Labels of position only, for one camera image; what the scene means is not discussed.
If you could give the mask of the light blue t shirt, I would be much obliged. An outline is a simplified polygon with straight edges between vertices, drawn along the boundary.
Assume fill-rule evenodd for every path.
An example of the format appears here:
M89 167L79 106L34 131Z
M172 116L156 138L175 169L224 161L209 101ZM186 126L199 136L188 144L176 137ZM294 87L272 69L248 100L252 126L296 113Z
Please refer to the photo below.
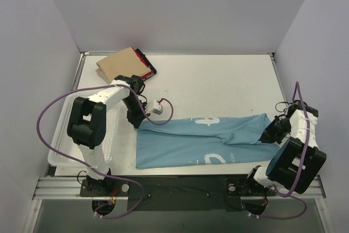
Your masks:
M163 126L143 122L136 135L136 168L240 164L271 160L279 150L260 137L268 116L186 118Z

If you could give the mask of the white perforated plastic basket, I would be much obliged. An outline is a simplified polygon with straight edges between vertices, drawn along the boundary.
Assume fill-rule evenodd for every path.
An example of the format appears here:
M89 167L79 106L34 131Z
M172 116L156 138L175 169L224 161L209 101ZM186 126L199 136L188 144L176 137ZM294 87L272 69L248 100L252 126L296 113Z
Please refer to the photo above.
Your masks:
M84 162L96 167L98 161L111 163L117 144L121 101L110 95L93 100L93 91L66 97L51 142L48 161L53 166L80 168Z

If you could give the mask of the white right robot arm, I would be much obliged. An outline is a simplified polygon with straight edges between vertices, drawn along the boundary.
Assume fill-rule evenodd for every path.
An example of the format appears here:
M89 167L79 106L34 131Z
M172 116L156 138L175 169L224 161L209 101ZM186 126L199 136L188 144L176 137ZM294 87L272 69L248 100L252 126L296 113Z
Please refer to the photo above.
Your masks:
M259 141L281 147L267 167L259 165L252 169L243 181L244 190L257 195L284 187L303 194L327 159L316 142L317 120L318 110L300 100L290 103L283 114L275 116Z

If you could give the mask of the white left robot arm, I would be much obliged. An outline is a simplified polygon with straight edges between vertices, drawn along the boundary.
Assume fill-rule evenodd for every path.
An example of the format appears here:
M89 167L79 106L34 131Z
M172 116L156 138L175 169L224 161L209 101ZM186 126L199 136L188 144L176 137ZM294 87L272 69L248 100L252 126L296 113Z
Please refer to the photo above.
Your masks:
M111 170L105 161L101 145L107 130L107 111L123 101L127 107L127 119L135 128L145 119L145 104L139 104L136 99L145 87L141 77L119 75L112 83L113 87L105 88L92 96L75 98L67 128L67 134L78 145L83 160L98 172L107 175L111 175Z

